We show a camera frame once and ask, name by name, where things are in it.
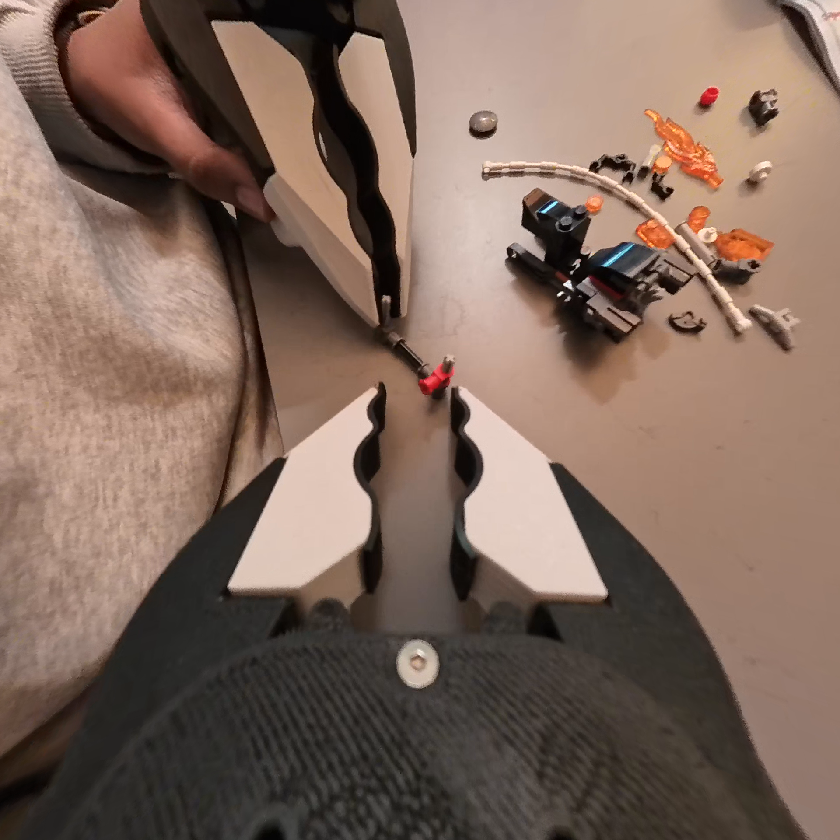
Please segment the person's left hand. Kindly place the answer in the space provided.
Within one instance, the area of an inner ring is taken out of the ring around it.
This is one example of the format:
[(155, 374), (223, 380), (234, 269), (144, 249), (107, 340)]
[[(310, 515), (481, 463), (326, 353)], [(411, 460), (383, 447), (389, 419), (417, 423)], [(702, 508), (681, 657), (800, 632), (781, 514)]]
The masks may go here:
[(274, 217), (241, 156), (211, 140), (154, 47), (140, 3), (120, 1), (69, 36), (63, 76), (87, 119), (166, 163), (199, 193), (269, 222)]

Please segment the black lego motorcycle body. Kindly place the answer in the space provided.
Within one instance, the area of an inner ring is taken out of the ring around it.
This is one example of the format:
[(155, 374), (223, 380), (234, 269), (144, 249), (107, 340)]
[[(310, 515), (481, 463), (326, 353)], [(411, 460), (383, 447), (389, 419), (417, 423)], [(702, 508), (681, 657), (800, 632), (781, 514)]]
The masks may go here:
[(562, 308), (620, 343), (644, 322), (648, 307), (681, 291), (697, 270), (668, 251), (622, 242), (596, 251), (585, 245), (592, 216), (534, 188), (521, 202), (521, 225), (542, 245), (542, 257), (518, 243), (507, 262), (554, 292)]

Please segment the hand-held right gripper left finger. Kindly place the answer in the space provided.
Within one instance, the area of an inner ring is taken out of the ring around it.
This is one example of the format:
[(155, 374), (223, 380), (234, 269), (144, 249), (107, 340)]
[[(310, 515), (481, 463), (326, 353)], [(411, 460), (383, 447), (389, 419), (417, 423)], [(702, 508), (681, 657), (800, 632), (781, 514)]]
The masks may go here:
[(382, 578), (386, 388), (379, 382), (294, 447), (227, 583), (231, 595), (356, 602)]

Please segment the lego axle with red connector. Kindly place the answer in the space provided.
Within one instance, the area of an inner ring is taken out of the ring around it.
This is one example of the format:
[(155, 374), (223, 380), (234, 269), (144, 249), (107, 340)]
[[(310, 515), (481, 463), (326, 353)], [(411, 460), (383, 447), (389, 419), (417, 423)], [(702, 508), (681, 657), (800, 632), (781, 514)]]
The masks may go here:
[(380, 298), (379, 317), (375, 331), (379, 340), (415, 375), (421, 393), (435, 400), (443, 399), (455, 374), (454, 355), (448, 353), (436, 367), (426, 362), (396, 331), (390, 296)]

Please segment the orange transparent lego wedge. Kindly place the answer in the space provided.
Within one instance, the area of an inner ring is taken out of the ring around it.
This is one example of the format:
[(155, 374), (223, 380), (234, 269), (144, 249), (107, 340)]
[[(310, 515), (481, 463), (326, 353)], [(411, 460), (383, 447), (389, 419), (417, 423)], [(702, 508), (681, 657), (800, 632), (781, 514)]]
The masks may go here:
[(728, 233), (718, 233), (714, 246), (721, 259), (763, 262), (773, 249), (774, 242), (742, 228), (734, 228)]

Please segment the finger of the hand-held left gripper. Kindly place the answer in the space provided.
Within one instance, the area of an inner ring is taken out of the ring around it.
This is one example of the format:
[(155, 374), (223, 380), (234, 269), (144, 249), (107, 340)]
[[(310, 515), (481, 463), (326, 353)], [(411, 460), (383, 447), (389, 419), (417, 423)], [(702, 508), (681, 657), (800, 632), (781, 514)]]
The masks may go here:
[(276, 236), (304, 250), (349, 307), (377, 326), (371, 258), (351, 228), (345, 194), (322, 161), (302, 64), (254, 23), (216, 21), (213, 31), (274, 168), (264, 195), (276, 216)]
[(377, 185), (391, 212), (395, 254), (401, 270), (397, 317), (408, 312), (413, 250), (414, 157), (383, 39), (354, 33), (338, 58), (347, 98), (371, 135), (377, 156)]

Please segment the grey lego blade piece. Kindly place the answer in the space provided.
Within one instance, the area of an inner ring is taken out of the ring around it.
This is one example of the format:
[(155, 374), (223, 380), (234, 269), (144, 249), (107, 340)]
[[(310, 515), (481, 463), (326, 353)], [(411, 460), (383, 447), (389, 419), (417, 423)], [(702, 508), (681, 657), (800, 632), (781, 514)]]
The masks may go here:
[(749, 308), (749, 315), (762, 329), (771, 336), (782, 350), (790, 352), (795, 346), (795, 328), (801, 323), (789, 309), (773, 310), (754, 304)]

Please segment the person's left forearm grey sleeve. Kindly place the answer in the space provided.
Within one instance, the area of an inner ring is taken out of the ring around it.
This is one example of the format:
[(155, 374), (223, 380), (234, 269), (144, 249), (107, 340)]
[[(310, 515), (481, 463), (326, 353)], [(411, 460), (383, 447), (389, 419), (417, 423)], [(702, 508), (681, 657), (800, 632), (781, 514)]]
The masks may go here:
[(2, 1), (2, 58), (45, 141), (62, 162), (158, 175), (168, 164), (79, 109), (68, 88), (67, 47), (115, 2)]

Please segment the lego instruction booklet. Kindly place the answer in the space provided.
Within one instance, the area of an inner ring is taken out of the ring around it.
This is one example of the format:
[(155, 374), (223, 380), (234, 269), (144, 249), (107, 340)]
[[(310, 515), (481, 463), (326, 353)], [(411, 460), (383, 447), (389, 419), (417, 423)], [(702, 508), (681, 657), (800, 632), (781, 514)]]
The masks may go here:
[(839, 2), (777, 1), (776, 5), (804, 27), (806, 43), (839, 92)]

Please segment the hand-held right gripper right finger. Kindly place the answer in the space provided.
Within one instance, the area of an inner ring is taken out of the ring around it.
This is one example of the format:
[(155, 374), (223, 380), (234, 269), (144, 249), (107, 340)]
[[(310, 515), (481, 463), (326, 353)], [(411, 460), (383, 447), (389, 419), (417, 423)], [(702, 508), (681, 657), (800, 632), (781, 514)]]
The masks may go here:
[(464, 386), (450, 397), (455, 510), (449, 568), (479, 606), (602, 604), (608, 590), (546, 454)]

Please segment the orange transparent lego flame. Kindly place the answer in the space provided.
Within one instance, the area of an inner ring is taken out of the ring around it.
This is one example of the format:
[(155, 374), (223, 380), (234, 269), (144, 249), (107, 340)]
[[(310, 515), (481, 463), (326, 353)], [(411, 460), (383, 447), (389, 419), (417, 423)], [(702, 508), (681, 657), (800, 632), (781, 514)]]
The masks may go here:
[(718, 189), (723, 178), (718, 171), (714, 154), (695, 141), (691, 134), (670, 118), (663, 118), (657, 111), (646, 109), (644, 115), (652, 120), (656, 134), (664, 142), (665, 152), (679, 163), (681, 171), (702, 180), (712, 189)]

